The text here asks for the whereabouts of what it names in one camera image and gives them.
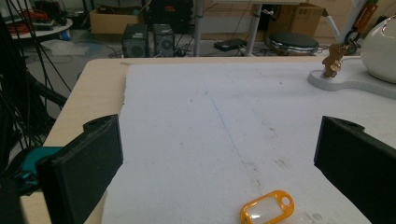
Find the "white teapot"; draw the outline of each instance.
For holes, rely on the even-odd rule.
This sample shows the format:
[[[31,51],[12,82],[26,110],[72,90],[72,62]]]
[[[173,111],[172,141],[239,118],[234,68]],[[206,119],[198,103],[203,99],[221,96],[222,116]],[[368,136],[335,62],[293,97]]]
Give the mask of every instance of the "white teapot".
[[[361,60],[373,77],[396,83],[396,16],[380,22],[366,36]]]

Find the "plastic key tag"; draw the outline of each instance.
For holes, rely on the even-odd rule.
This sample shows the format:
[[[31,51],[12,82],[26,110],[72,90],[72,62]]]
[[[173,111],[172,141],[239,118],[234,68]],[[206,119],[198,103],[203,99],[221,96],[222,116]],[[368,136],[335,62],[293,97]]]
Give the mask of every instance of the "plastic key tag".
[[[287,192],[277,189],[245,204],[241,209],[241,223],[277,223],[291,216],[293,212],[293,199]]]

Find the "floor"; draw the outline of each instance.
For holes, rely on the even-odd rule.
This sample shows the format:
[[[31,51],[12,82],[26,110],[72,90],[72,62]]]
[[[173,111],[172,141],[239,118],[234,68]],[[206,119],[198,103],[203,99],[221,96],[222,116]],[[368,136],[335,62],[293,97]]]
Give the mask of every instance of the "floor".
[[[45,76],[47,74],[49,77],[49,84],[52,88],[65,97],[73,90],[79,75],[82,73],[88,61],[93,59],[122,57],[121,44],[119,41],[98,40],[87,30],[71,30],[70,34],[71,40],[68,44],[71,44],[72,48],[68,48],[66,54],[72,55],[54,56],[53,54],[56,54],[57,49],[54,49],[54,51],[47,49],[42,56],[43,63],[40,62],[39,56],[31,43],[29,43],[29,40],[24,41],[24,56],[31,74],[43,83],[45,82]],[[45,39],[40,39],[40,41],[42,43],[48,43],[47,41],[52,41],[57,38],[58,36],[48,36]],[[150,36],[149,39],[151,40],[149,41],[150,48],[153,49],[152,36]],[[193,39],[191,36],[176,35],[176,42],[176,49],[180,49],[185,53],[185,57],[192,57]],[[239,49],[226,52],[215,49],[213,47],[215,42],[215,40],[203,40],[200,47],[200,57],[242,56]],[[88,48],[88,51],[81,55],[73,55],[78,54],[82,48]],[[325,48],[326,46],[320,47],[316,55],[326,54],[327,51]],[[263,42],[256,42],[252,53],[258,57],[277,56],[272,50],[268,49]],[[49,114],[52,117],[57,118],[60,111],[61,108],[59,106],[49,102]]]

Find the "white base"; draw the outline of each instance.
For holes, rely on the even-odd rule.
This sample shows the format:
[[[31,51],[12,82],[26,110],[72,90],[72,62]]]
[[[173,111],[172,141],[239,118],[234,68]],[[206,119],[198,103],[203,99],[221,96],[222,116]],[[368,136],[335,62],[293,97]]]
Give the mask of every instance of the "white base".
[[[335,77],[327,78],[322,73],[321,70],[312,71],[308,82],[325,91],[356,89],[396,100],[396,85],[371,76],[361,58],[343,60],[342,70]]]

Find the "stool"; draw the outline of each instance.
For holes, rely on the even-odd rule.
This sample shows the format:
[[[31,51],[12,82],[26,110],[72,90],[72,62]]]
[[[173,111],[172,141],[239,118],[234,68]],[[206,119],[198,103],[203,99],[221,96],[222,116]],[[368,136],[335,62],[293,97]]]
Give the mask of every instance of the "stool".
[[[268,45],[289,55],[289,53],[313,54],[318,50],[319,43],[307,35],[277,32],[268,37]]]

